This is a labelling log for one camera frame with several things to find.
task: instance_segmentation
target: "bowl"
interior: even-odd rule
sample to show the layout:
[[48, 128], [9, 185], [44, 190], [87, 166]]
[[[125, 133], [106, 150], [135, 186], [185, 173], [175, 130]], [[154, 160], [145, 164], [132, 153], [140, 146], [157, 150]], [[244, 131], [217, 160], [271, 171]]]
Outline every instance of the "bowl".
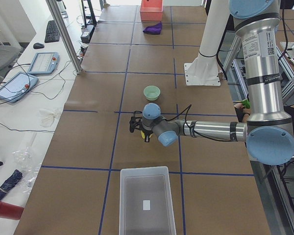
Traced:
[[160, 89], [156, 86], [147, 86], [144, 89], [144, 96], [149, 101], [156, 100], [160, 95]]

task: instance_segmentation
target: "green object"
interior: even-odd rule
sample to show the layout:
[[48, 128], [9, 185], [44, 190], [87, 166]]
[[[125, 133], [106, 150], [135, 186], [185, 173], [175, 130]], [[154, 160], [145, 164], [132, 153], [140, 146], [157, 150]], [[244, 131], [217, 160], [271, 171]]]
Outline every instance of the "green object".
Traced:
[[244, 99], [241, 103], [245, 106], [245, 108], [250, 109], [250, 102], [248, 99]]
[[160, 95], [160, 89], [156, 86], [147, 86], [144, 89], [144, 96], [149, 101], [156, 100]]

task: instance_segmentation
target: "red cylinder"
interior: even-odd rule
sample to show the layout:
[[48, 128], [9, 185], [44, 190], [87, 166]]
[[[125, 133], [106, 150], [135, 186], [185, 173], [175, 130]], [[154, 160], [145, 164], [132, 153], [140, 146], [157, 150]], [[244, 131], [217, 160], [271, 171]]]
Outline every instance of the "red cylinder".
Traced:
[[19, 220], [24, 208], [0, 201], [0, 218]]

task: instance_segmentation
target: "computer mouse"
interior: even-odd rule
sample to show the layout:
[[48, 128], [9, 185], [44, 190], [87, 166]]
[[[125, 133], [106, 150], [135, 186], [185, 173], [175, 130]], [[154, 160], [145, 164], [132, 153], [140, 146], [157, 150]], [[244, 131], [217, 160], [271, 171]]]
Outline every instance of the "computer mouse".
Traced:
[[41, 48], [44, 48], [45, 45], [42, 43], [35, 43], [33, 47], [34, 47], [34, 49], [41, 49]]

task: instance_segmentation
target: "black keyboard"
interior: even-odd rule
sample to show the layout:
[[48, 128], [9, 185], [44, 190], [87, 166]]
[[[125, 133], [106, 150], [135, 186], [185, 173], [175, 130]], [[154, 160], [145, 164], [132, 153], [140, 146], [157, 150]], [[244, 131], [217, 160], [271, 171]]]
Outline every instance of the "black keyboard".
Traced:
[[60, 33], [54, 21], [48, 21], [46, 28], [45, 43], [58, 42], [60, 40]]

